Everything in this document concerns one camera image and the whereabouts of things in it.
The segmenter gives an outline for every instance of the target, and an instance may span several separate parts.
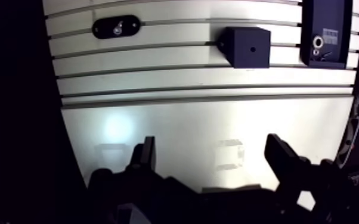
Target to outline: small hole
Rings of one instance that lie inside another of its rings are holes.
[[[316,46],[321,46],[321,39],[316,39]]]

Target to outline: black oval mount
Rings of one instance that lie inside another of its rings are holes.
[[[134,15],[101,18],[92,26],[92,33],[96,38],[121,38],[133,36],[139,32],[141,21]]]

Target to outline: black box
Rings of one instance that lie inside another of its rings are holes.
[[[269,68],[270,34],[258,27],[226,27],[216,44],[236,69]]]
[[[301,58],[304,64],[344,69],[351,23],[352,0],[303,0]]]

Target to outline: black cube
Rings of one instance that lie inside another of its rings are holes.
[[[226,27],[216,44],[236,69],[269,68],[270,34],[258,27]]]

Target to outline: label sticker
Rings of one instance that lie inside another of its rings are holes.
[[[338,31],[324,28],[323,29],[323,39],[324,39],[324,43],[337,45],[338,44]]]

